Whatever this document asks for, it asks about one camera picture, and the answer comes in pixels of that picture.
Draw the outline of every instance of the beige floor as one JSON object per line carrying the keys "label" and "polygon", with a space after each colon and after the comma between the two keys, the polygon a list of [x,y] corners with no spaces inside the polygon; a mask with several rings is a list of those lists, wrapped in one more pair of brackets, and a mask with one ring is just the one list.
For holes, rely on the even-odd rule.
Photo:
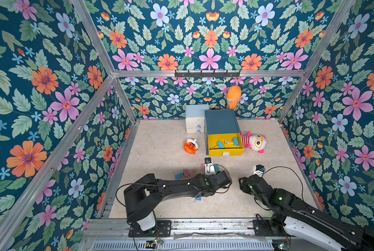
{"label": "beige floor", "polygon": [[[251,131],[267,138],[268,149],[259,154],[246,149],[242,156],[212,157],[213,163],[228,169],[233,180],[229,191],[202,198],[177,198],[161,202],[154,210],[158,218],[245,218],[260,214],[269,217],[272,213],[261,209],[254,197],[239,189],[238,179],[253,174],[253,166],[261,164],[266,169],[284,165],[292,168],[300,176],[304,185],[304,200],[316,206],[304,177],[297,166],[285,136],[277,120],[239,120],[243,133]],[[197,138],[200,146],[195,155],[183,149],[187,138]],[[157,179],[174,179],[174,175],[186,169],[197,169],[204,173],[201,164],[205,154],[204,133],[188,134],[184,120],[143,120],[124,170],[121,184],[137,181],[147,173],[154,173]],[[273,188],[284,188],[301,195],[301,185],[296,175],[286,168],[275,168],[264,175]],[[118,198],[124,201],[123,188]],[[109,218],[126,218],[125,208],[114,201]]]}

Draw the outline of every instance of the orange plush toy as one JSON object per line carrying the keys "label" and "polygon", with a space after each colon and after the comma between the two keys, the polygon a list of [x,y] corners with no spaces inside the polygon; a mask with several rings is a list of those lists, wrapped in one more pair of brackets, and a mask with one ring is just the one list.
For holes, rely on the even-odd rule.
{"label": "orange plush toy", "polygon": [[236,109],[237,104],[240,102],[241,89],[238,86],[232,86],[229,88],[228,94],[226,95],[226,103],[229,109]]}

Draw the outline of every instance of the black cable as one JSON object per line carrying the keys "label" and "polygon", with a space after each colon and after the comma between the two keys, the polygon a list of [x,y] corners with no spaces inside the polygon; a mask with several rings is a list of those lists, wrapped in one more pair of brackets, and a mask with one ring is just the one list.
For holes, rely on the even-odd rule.
{"label": "black cable", "polygon": [[116,199],[117,199],[117,201],[118,201],[121,205],[123,205],[124,207],[125,207],[125,205],[119,201],[119,198],[117,198],[117,193],[119,192],[120,188],[122,188],[122,187],[124,187],[124,186],[128,186],[128,185],[134,185],[134,184],[135,184],[135,185],[146,185],[146,186],[158,186],[158,185],[142,184],[142,183],[128,183],[128,184],[124,184],[124,185],[120,186],[119,188],[117,188],[117,191],[116,191]]}

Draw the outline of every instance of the metal bar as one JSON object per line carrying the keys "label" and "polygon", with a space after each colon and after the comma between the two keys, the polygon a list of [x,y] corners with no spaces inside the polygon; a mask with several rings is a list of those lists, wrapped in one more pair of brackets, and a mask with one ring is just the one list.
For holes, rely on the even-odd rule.
{"label": "metal bar", "polygon": [[64,155],[74,143],[80,133],[80,129],[89,120],[91,114],[96,110],[98,103],[109,89],[113,77],[107,77],[96,93],[89,100],[84,110],[74,121],[70,130],[64,135],[63,139],[54,148],[52,154],[46,160],[42,168],[34,176],[25,191],[21,194],[17,202],[10,209],[10,213],[0,224],[0,251],[3,250],[9,238],[15,233],[25,216],[35,203],[36,198],[42,192],[47,182],[50,180],[57,166],[60,164]]}
{"label": "metal bar", "polygon": [[92,41],[92,45],[94,46],[96,52],[100,60],[103,63],[103,67],[106,70],[108,75],[111,75],[114,71],[114,66],[110,60],[109,54],[107,53],[101,38],[98,35],[98,30],[93,22],[92,17],[89,14],[89,11],[85,5],[84,0],[73,0],[72,4],[79,15],[84,28]]}
{"label": "metal bar", "polygon": [[114,168],[113,176],[110,178],[110,182],[109,182],[109,185],[107,186],[106,193],[102,201],[102,206],[98,211],[97,218],[101,218],[103,216],[104,211],[106,210],[110,211],[111,206],[113,205],[114,198],[116,197],[117,188],[119,188],[120,181],[123,176],[124,169],[125,169],[125,165],[127,164],[127,160],[130,155],[135,136],[137,135],[138,126],[139,126],[139,121],[133,124],[130,128],[128,137],[125,140],[123,152],[120,155],[120,160],[117,162]]}
{"label": "metal bar", "polygon": [[131,123],[135,123],[137,120],[134,111],[131,107],[130,101],[127,97],[127,94],[125,94],[125,90],[121,87],[120,79],[117,78],[117,80],[113,83],[114,88],[116,89],[117,94],[119,94],[121,103],[123,104],[123,107],[125,109],[125,112],[127,113],[128,117],[130,118]]}
{"label": "metal bar", "polygon": [[296,98],[299,96],[304,84],[309,79],[311,73],[314,71],[317,63],[320,61],[321,56],[324,54],[329,43],[331,42],[333,36],[338,31],[340,25],[345,19],[347,13],[349,13],[350,8],[355,4],[356,0],[342,0],[340,6],[326,28],[324,37],[321,39],[317,48],[315,49],[313,55],[311,55],[310,60],[308,61],[305,69],[304,76],[296,83],[295,88],[290,93],[288,100],[286,101],[282,112],[279,114],[278,120],[279,123],[282,123],[282,120],[285,118],[286,114],[289,112],[291,106],[295,102]]}
{"label": "metal bar", "polygon": [[194,77],[194,78],[203,78],[203,77],[213,77],[214,74],[224,74],[224,77],[228,77],[230,74],[238,74],[240,77],[303,77],[305,71],[303,70],[259,70],[259,71],[225,71],[225,70],[215,70],[215,71],[123,71],[115,70],[113,72],[114,76],[117,78],[126,78],[126,77],[175,77],[176,74],[178,77]]}

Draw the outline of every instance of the pink flower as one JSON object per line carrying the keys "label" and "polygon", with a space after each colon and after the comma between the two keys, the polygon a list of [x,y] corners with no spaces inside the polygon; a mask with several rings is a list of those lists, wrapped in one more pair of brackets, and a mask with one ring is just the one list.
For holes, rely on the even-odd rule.
{"label": "pink flower", "polygon": [[68,165],[68,159],[66,159],[66,157],[68,157],[69,154],[70,154],[70,152],[68,151],[68,152],[66,153],[66,155],[64,156],[64,158],[62,159],[62,162],[57,166],[57,171],[60,171],[60,170],[61,170],[63,164],[64,164],[64,165]]}
{"label": "pink flower", "polygon": [[155,83],[159,83],[161,86],[163,86],[164,83],[169,83],[169,81],[167,81],[167,78],[164,78],[164,77],[155,77]]}
{"label": "pink flower", "polygon": [[80,159],[84,159],[85,151],[81,147],[79,150],[75,149],[74,159],[77,159],[77,162],[80,162]]}
{"label": "pink flower", "polygon": [[243,0],[233,0],[233,3],[236,4],[236,3],[239,3],[239,7],[241,7],[243,5]]}
{"label": "pink flower", "polygon": [[238,85],[238,84],[244,84],[244,79],[246,79],[246,77],[233,77],[233,79],[230,81],[230,83],[236,83],[235,85]]}
{"label": "pink flower", "polygon": [[98,113],[98,121],[103,124],[104,123],[104,114],[103,112]]}
{"label": "pink flower", "polygon": [[71,98],[72,96],[71,96],[71,91],[69,90],[69,88],[66,88],[64,90],[64,97],[63,97],[63,94],[59,92],[55,92],[55,93],[56,93],[56,98],[60,102],[53,102],[50,105],[50,107],[55,111],[62,110],[59,115],[60,121],[61,122],[66,121],[67,115],[72,120],[75,120],[77,116],[80,114],[78,109],[75,107],[80,102],[80,99]]}
{"label": "pink flower", "polygon": [[302,66],[302,63],[300,63],[301,61],[304,61],[308,58],[307,55],[303,55],[303,48],[301,48],[300,50],[298,50],[296,52],[296,54],[293,54],[292,52],[289,52],[288,55],[286,56],[288,60],[286,60],[285,62],[283,62],[281,64],[282,67],[285,67],[287,66],[287,70],[291,70],[293,69],[293,66],[295,69],[300,69],[301,66]]}
{"label": "pink flower", "polygon": [[120,57],[117,55],[114,55],[112,58],[115,61],[120,62],[118,65],[120,70],[127,68],[128,71],[132,71],[133,67],[138,67],[138,64],[133,61],[134,59],[133,53],[127,53],[127,56],[126,56],[121,49],[118,49],[117,53],[119,54]]}
{"label": "pink flower", "polygon": [[144,62],[144,56],[141,55],[139,52],[137,52],[137,54],[133,53],[133,56],[134,56],[134,60],[137,60],[138,63],[143,63]]}
{"label": "pink flower", "polygon": [[175,80],[173,82],[173,84],[176,86],[176,85],[179,85],[180,87],[183,87],[183,85],[185,83],[187,83],[187,80],[185,78],[175,78],[175,77],[172,77],[173,80]]}
{"label": "pink flower", "polygon": [[314,107],[318,106],[318,107],[321,107],[322,103],[325,101],[325,98],[323,98],[322,96],[324,96],[324,92],[316,92],[315,93],[315,97],[312,98],[312,100],[314,101]]}
{"label": "pink flower", "polygon": [[201,69],[205,69],[206,67],[208,67],[208,70],[210,70],[211,66],[214,69],[219,68],[218,64],[215,63],[215,62],[219,61],[221,59],[221,56],[220,55],[214,56],[214,53],[215,53],[214,49],[209,48],[207,50],[207,56],[205,56],[205,55],[199,56],[200,60],[204,62],[204,63],[201,64]]}
{"label": "pink flower", "polygon": [[180,2],[183,2],[184,1],[184,6],[188,6],[188,3],[191,3],[193,4],[194,3],[194,0],[179,0]]}
{"label": "pink flower", "polygon": [[315,181],[315,178],[317,177],[317,174],[314,173],[314,171],[310,172],[309,177],[311,178],[312,181]]}
{"label": "pink flower", "polygon": [[318,122],[321,121],[321,114],[318,113],[318,112],[315,112],[315,113],[312,115],[312,117],[313,117],[313,122],[315,122],[316,124],[318,124]]}
{"label": "pink flower", "polygon": [[262,79],[262,77],[251,77],[250,79],[250,83],[253,83],[255,86],[258,84],[258,83],[262,83],[262,81],[264,81]]}
{"label": "pink flower", "polygon": [[45,222],[47,227],[50,225],[51,219],[56,218],[56,213],[54,213],[55,210],[56,206],[50,208],[50,205],[48,205],[46,207],[46,212],[39,213],[39,218],[42,219],[39,223],[39,227],[43,226]]}
{"label": "pink flower", "polygon": [[236,49],[236,46],[229,47],[229,50],[226,52],[226,54],[229,54],[229,57],[236,56],[236,52],[239,52],[238,49]]}
{"label": "pink flower", "polygon": [[297,156],[297,160],[300,163],[300,168],[303,169],[303,170],[305,170],[306,169],[306,165],[304,163],[306,161],[306,158],[304,156],[302,156],[299,151],[296,153],[296,156]]}
{"label": "pink flower", "polygon": [[310,96],[310,93],[314,91],[314,88],[312,87],[313,84],[314,84],[314,81],[310,82],[307,80],[306,84],[303,86],[303,89],[304,89],[303,95],[307,95],[307,97]]}
{"label": "pink flower", "polygon": [[190,94],[190,96],[192,96],[195,93],[196,89],[197,88],[194,88],[194,86],[191,85],[190,87],[187,87],[187,93]]}
{"label": "pink flower", "polygon": [[343,88],[340,90],[343,92],[343,95],[346,96],[346,94],[352,94],[352,90],[355,88],[355,86],[352,85],[352,81],[349,83],[344,83]]}
{"label": "pink flower", "polygon": [[17,0],[18,3],[14,4],[14,7],[17,8],[22,15],[24,16],[25,20],[32,18],[32,20],[36,21],[36,17],[34,13],[36,13],[36,9],[32,6],[29,6],[29,0]]}
{"label": "pink flower", "polygon": [[42,111],[43,115],[45,115],[45,117],[43,118],[43,121],[49,121],[49,124],[53,124],[53,121],[58,121],[59,119],[56,117],[57,115],[57,112],[56,111],[53,111],[52,112],[52,109],[49,107],[48,108],[48,111]]}
{"label": "pink flower", "polygon": [[194,54],[193,47],[190,48],[186,46],[186,48],[183,50],[184,56],[189,56],[191,58],[191,55]]}
{"label": "pink flower", "polygon": [[71,95],[77,95],[78,96],[78,93],[81,91],[80,88],[78,88],[78,83],[75,83],[73,81],[71,81],[71,85],[68,87],[70,90],[71,90]]}
{"label": "pink flower", "polygon": [[364,145],[361,148],[361,151],[355,150],[355,155],[359,156],[360,158],[355,159],[356,164],[361,164],[363,163],[363,168],[364,170],[368,170],[370,168],[369,164],[374,167],[374,151],[371,151],[370,153],[368,152],[368,147]]}
{"label": "pink flower", "polygon": [[150,93],[153,93],[154,95],[159,92],[158,87],[151,85],[151,87],[148,88]]}
{"label": "pink flower", "polygon": [[343,114],[349,115],[353,112],[353,118],[356,121],[358,121],[361,117],[360,110],[364,111],[365,113],[368,113],[374,110],[371,104],[364,103],[365,101],[369,100],[372,95],[373,95],[373,91],[366,91],[359,98],[360,90],[359,88],[355,87],[352,91],[352,98],[345,97],[342,99],[342,102],[345,105],[349,105],[348,107],[345,108],[345,110],[343,111]]}
{"label": "pink flower", "polygon": [[286,59],[286,55],[287,55],[287,53],[284,53],[284,52],[281,52],[280,55],[276,55],[276,61],[275,62],[282,63],[282,61],[284,61]]}
{"label": "pink flower", "polygon": [[346,148],[342,149],[341,147],[338,147],[338,150],[335,150],[335,154],[337,155],[337,159],[340,159],[340,161],[345,162],[345,158],[349,158],[349,155],[346,153]]}
{"label": "pink flower", "polygon": [[267,85],[263,85],[263,86],[260,86],[260,93],[263,93],[263,92],[267,92],[267,90],[269,90],[270,88],[267,87]]}
{"label": "pink flower", "polygon": [[39,197],[36,199],[36,204],[39,204],[43,200],[43,194],[45,194],[46,197],[50,197],[53,195],[52,190],[50,189],[54,183],[56,183],[55,179],[49,180],[49,182],[46,184],[46,187],[43,189],[42,193],[39,194]]}

